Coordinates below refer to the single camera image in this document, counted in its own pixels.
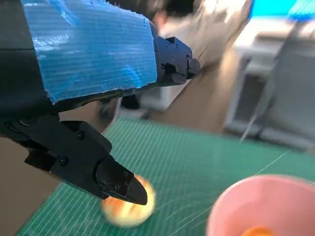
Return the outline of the black left hand blue tape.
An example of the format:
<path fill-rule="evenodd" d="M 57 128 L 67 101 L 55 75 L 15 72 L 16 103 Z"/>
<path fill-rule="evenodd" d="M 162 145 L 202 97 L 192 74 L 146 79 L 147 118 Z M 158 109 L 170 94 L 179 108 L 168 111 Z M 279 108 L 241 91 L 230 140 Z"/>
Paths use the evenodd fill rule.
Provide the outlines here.
<path fill-rule="evenodd" d="M 60 112 L 181 85 L 199 71 L 185 43 L 103 0 L 0 3 L 1 134 L 28 150 L 28 165 L 100 199 L 145 205 L 148 197 L 103 135 Z"/>

